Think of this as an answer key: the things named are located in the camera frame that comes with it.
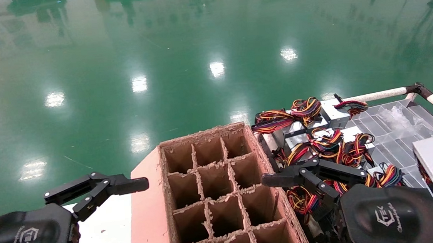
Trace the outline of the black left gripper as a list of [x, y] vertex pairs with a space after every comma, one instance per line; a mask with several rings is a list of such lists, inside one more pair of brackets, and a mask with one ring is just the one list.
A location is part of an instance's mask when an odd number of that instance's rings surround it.
[[[111, 195], [121, 196], [149, 189], [146, 177], [129, 179], [123, 174], [92, 172], [44, 194], [45, 205], [33, 211], [0, 216], [0, 243], [79, 243], [78, 222], [85, 221]], [[76, 198], [73, 214], [62, 207]]]

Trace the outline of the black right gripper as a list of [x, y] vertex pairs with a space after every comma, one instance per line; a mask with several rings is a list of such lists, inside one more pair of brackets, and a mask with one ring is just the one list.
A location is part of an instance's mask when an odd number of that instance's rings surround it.
[[[358, 168], [312, 158], [263, 174], [260, 181], [275, 188], [301, 186], [316, 195], [316, 221], [335, 211], [340, 200], [344, 238], [350, 243], [433, 243], [433, 199], [427, 189], [372, 188], [363, 185], [366, 179], [367, 173]], [[353, 187], [340, 197], [326, 181]]]

